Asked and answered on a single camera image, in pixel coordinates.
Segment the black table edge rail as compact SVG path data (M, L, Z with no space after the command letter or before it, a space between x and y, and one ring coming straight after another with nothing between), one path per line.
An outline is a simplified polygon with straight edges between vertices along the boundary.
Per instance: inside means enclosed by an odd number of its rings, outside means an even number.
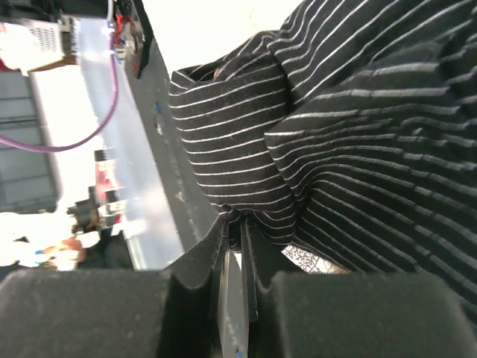
M139 31L135 54L124 65L133 98L139 110L162 188L164 204L172 218L172 243L179 248L176 258L199 242L215 221L217 213L200 191L168 108L169 75L154 39L143 1L127 3L128 16Z

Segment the floral patterned table mat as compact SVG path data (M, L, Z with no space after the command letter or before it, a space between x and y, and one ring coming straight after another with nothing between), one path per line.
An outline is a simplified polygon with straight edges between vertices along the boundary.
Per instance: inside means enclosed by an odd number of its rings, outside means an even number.
M168 106L201 192L232 226L245 216L293 261L347 268L338 243L299 236L310 184L286 157L341 122L353 40L397 1L149 1L170 72Z

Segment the black pinstriped underwear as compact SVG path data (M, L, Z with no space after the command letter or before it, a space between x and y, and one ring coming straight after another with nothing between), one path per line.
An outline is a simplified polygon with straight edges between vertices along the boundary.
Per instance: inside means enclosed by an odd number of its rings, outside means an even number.
M474 1L304 1L168 102L233 250L434 274L476 321Z

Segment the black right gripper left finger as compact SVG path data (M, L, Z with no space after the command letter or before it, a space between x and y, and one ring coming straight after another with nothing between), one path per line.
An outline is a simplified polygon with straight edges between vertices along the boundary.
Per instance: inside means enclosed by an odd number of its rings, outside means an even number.
M1 282L3 357L220 357L228 227L160 271L16 271Z

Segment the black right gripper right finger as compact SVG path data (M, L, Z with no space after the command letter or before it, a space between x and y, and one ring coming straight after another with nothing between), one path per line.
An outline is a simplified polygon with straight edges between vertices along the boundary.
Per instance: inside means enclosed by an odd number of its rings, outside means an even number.
M308 274L241 223L250 357L474 357L457 298L429 274Z

